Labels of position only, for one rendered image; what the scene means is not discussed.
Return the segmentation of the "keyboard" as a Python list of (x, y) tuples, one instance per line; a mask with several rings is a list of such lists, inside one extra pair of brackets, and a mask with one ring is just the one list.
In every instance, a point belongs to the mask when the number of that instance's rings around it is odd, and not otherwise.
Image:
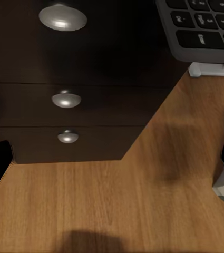
[(224, 0), (154, 0), (172, 55), (224, 63)]

